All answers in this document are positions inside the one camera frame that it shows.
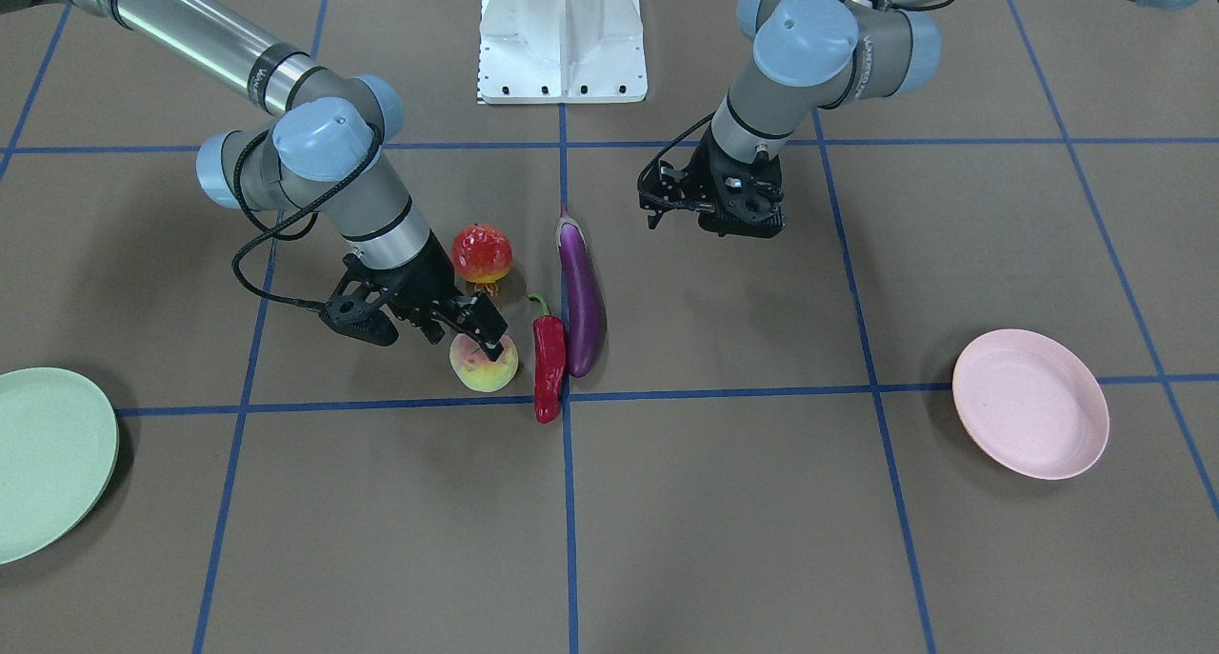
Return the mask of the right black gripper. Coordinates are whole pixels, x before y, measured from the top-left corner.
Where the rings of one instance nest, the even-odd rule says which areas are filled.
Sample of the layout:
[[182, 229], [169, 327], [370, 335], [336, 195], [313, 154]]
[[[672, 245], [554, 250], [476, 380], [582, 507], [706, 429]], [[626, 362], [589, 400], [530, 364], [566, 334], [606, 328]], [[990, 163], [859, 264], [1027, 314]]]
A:
[[462, 295], [453, 285], [453, 264], [435, 234], [407, 263], [380, 273], [389, 307], [399, 322], [408, 323], [438, 343], [453, 331], [460, 346], [479, 350], [497, 362], [503, 354], [507, 323], [490, 295]]

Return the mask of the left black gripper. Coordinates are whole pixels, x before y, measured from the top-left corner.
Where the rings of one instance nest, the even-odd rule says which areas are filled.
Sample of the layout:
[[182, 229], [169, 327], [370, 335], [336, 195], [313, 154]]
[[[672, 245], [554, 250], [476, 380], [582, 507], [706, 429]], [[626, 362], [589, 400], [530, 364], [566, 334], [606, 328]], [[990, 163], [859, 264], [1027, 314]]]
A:
[[672, 211], [695, 211], [716, 219], [735, 219], [744, 206], [744, 171], [706, 129], [685, 171], [666, 160], [651, 160], [638, 177], [639, 208], [649, 212], [649, 230]]

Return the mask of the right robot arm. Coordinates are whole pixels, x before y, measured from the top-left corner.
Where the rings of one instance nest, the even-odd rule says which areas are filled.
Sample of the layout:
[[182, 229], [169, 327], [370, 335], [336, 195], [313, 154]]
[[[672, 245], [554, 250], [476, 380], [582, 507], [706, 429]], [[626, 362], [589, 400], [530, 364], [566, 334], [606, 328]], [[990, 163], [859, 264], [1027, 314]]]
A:
[[[391, 346], [402, 322], [432, 345], [452, 331], [500, 358], [503, 317], [488, 294], [458, 289], [449, 251], [383, 158], [403, 124], [401, 99], [386, 82], [341, 77], [217, 0], [2, 0], [2, 12], [55, 4], [147, 37], [269, 113], [269, 124], [212, 136], [196, 156], [208, 199], [258, 228], [232, 256], [243, 287], [366, 343]], [[318, 216], [349, 247], [328, 300], [269, 294], [244, 275], [250, 251], [293, 239], [293, 225], [310, 228]]]

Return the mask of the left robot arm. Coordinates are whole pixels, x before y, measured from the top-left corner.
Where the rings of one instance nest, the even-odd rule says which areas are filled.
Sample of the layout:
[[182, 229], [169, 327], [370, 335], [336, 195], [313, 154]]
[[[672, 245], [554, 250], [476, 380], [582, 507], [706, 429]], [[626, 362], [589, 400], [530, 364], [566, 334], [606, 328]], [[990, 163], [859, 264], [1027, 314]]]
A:
[[[737, 0], [750, 41], [744, 69], [688, 163], [662, 155], [638, 177], [649, 228], [689, 211], [718, 236], [774, 237], [787, 223], [780, 153], [816, 108], [897, 97], [926, 85], [939, 68], [942, 37], [933, 10], [953, 0]], [[1181, 10], [1199, 0], [1124, 0]]]

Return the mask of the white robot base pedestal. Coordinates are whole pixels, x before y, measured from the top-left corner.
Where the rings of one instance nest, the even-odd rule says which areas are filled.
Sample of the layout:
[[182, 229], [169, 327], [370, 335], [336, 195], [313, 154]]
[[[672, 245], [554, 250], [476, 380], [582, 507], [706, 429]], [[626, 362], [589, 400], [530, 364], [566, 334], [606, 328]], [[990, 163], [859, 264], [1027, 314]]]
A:
[[649, 97], [640, 0], [480, 0], [479, 35], [479, 104]]

